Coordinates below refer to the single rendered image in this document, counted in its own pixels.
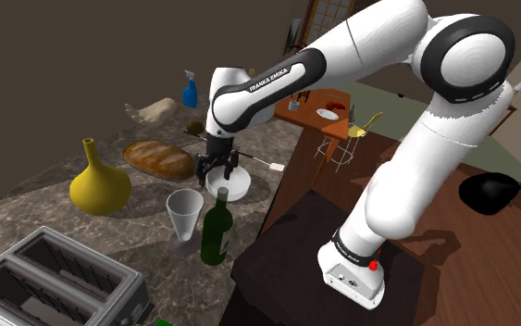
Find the dark green wine bottle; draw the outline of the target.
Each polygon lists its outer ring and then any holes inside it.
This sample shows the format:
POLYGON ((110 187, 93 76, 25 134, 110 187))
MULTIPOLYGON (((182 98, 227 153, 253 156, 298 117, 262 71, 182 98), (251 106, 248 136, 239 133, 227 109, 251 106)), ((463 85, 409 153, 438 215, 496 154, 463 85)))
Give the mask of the dark green wine bottle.
POLYGON ((201 259, 208 266, 219 265, 226 257, 233 217, 227 208, 229 189, 217 190, 215 205, 204 218, 201 259))

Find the clear glass cup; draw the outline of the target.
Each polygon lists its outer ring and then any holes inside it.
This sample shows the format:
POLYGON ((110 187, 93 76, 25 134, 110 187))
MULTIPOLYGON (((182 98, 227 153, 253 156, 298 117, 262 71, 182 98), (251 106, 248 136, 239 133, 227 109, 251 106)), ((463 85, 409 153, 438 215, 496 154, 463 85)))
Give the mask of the clear glass cup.
POLYGON ((191 240, 204 202, 204 197, 193 189, 179 189, 167 198, 167 212, 181 243, 191 240))

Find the yellow gourd vase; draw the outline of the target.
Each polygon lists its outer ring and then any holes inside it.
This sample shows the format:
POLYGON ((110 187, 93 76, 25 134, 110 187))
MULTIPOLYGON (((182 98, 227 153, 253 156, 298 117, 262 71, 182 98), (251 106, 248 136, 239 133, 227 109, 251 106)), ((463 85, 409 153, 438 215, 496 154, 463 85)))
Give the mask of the yellow gourd vase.
POLYGON ((88 166, 69 186, 72 203, 81 211, 108 216, 123 208, 130 198, 131 182, 122 170, 102 163, 93 138, 82 140, 88 166))

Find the white round bowl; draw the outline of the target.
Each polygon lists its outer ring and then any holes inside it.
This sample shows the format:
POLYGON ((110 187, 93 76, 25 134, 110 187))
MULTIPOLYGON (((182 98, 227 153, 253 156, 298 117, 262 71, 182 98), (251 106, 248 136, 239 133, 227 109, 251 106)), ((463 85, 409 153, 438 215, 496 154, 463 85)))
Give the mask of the white round bowl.
POLYGON ((228 201, 234 202, 243 198, 251 185, 250 174, 242 167, 236 167, 232 170, 229 179, 224 178, 225 167, 219 166, 211 169, 205 177, 205 186, 207 191, 214 197, 217 197, 217 191, 220 187, 226 187, 228 192, 228 201))

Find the yellow metal-legged chair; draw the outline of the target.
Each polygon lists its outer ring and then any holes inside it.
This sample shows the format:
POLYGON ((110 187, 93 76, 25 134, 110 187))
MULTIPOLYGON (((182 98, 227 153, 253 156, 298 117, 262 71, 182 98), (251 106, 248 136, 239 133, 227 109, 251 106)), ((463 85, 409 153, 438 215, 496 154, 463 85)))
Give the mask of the yellow metal-legged chair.
POLYGON ((345 146, 339 146, 338 139, 326 136, 323 139, 322 144, 316 149, 315 157, 318 155, 323 155, 327 162, 333 162, 337 165, 336 171, 340 169, 340 166, 350 164, 354 158, 354 152, 358 146, 359 141, 368 134, 369 129, 382 115, 382 112, 377 113, 363 127, 356 126, 353 122, 349 122, 348 141, 347 145, 345 146), (342 152, 340 159, 334 159, 332 157, 336 150, 342 152))

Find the wooden lattice window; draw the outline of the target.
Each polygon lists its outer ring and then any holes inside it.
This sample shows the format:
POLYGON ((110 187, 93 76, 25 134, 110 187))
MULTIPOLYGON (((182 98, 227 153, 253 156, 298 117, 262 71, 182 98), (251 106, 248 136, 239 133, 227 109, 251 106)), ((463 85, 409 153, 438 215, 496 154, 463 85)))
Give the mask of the wooden lattice window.
POLYGON ((310 44, 345 19, 356 0, 311 0, 306 16, 301 44, 310 44))

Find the beige hand-shaped figure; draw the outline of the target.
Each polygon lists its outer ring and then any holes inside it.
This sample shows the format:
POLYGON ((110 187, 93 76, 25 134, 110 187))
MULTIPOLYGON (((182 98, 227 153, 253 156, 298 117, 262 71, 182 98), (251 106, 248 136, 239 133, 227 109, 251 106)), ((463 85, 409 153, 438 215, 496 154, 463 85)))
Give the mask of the beige hand-shaped figure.
POLYGON ((171 118, 178 108, 177 103, 171 98, 164 98, 152 105, 134 109, 131 105, 125 104, 125 111, 135 122, 150 128, 161 125, 166 119, 171 118))

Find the dark robot stand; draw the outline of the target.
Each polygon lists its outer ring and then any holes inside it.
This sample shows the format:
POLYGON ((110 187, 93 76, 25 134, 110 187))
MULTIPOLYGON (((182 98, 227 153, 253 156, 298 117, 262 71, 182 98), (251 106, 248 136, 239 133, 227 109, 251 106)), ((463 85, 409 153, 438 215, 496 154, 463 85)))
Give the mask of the dark robot stand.
POLYGON ((236 258, 232 277, 268 326, 414 326, 424 265, 390 242, 381 247, 386 291, 375 309, 323 282, 317 251, 346 217, 309 191, 236 258))

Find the silver two-slot toaster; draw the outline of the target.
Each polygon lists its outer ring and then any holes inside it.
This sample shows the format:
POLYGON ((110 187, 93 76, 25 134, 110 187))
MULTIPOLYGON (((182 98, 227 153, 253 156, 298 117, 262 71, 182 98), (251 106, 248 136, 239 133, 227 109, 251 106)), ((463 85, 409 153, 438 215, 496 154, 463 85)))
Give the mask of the silver two-slot toaster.
POLYGON ((136 326, 143 275, 42 226, 0 255, 0 326, 136 326))

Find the blue spray bottle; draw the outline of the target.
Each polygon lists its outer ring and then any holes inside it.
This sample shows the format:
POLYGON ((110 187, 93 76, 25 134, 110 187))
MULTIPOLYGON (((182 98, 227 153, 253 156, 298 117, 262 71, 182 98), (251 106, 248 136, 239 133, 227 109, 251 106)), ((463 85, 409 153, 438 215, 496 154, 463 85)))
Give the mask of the blue spray bottle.
POLYGON ((192 71, 185 70, 188 86, 182 91, 182 103, 186 107, 196 108, 197 106, 197 88, 194 82, 195 74, 192 71))

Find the orange dining table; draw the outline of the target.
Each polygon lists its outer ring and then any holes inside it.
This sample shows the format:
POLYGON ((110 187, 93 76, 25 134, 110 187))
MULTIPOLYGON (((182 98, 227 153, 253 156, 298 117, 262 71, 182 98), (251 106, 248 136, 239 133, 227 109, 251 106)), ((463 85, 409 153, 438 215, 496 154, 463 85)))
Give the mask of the orange dining table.
POLYGON ((348 138, 349 108, 351 96, 336 89, 312 90, 308 99, 301 97, 299 106, 295 111, 288 109, 289 103, 295 100, 297 95, 288 96, 279 100, 275 105, 274 117, 288 121, 292 124, 316 129, 323 134, 339 139, 348 138), (340 103, 344 110, 333 109, 337 119, 325 119, 317 114, 317 110, 325 108, 328 102, 340 103))

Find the black round bag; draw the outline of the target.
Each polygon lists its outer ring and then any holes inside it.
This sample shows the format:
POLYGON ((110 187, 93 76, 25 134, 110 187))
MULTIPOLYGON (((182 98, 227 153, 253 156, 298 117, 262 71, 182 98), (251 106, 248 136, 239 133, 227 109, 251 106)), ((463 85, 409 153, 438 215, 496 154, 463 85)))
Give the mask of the black round bag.
POLYGON ((492 216, 507 207, 521 192, 521 183, 500 172, 485 172, 465 179, 459 198, 481 215, 492 216))

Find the brown bread loaf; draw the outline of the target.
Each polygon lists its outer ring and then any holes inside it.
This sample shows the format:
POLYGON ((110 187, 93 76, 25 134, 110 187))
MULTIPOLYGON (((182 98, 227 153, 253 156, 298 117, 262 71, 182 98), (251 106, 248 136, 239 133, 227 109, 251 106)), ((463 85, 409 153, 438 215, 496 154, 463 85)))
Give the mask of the brown bread loaf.
POLYGON ((181 148, 158 140, 130 144, 123 152, 133 168, 166 181, 185 181, 195 171, 192 155, 181 148))

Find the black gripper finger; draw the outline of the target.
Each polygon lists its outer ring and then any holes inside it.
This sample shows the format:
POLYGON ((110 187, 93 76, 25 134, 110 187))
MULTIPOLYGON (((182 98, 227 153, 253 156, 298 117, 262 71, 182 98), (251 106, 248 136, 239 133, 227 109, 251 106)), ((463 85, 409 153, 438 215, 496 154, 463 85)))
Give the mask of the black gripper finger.
POLYGON ((197 154, 195 156, 195 176, 198 182, 205 182, 205 175, 208 172, 208 159, 207 156, 201 156, 197 154))
POLYGON ((224 179, 228 181, 230 175, 239 164, 239 152, 236 149, 231 149, 227 161, 225 163, 224 179))

